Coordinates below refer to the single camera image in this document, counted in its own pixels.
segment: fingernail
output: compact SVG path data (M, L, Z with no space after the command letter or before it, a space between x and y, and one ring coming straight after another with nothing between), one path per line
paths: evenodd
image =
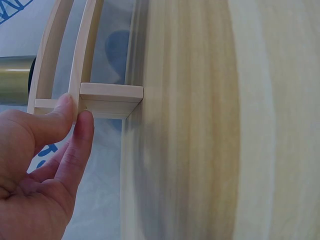
M55 105L55 109L67 105L68 103L70 103L70 101L71 95L67 92L59 98L58 102Z

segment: curved wooden rib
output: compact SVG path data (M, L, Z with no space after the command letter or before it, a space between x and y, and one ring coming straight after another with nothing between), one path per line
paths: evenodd
M36 56L28 109L35 113L36 99L51 99L62 39L74 0L56 0Z
M74 120L84 108L80 99L81 83L90 82L93 57L103 0L87 0L76 40L70 75L69 93L74 100Z

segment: blurred wood surface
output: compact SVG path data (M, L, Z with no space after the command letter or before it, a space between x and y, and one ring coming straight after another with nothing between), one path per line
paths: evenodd
M137 0L123 240L320 239L320 1Z

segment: finger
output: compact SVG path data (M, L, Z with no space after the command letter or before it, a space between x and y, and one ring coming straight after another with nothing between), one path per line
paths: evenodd
M38 183L42 183L47 179L53 179L68 146L69 142L66 142L63 147L59 148L52 158L50 158L50 160L46 161L41 167L31 172L29 177Z
M91 154L94 137L94 119L89 111L79 114L69 146L66 149L54 179L59 180L75 198Z
M73 100L68 93L64 94L55 109L46 115L10 110L0 117L23 127L29 133L30 140L34 141L36 152L40 147L60 142L67 136L73 122Z
M40 153L41 152L41 150L42 149L44 149L44 145L41 145L41 146L36 146L35 148L34 148L34 154L33 154L33 157L35 157L38 153Z

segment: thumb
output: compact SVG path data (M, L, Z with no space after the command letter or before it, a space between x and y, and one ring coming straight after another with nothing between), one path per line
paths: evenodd
M63 140L73 122L73 100L64 94L53 112L31 115L8 110L0 114L0 198L25 176L35 149Z

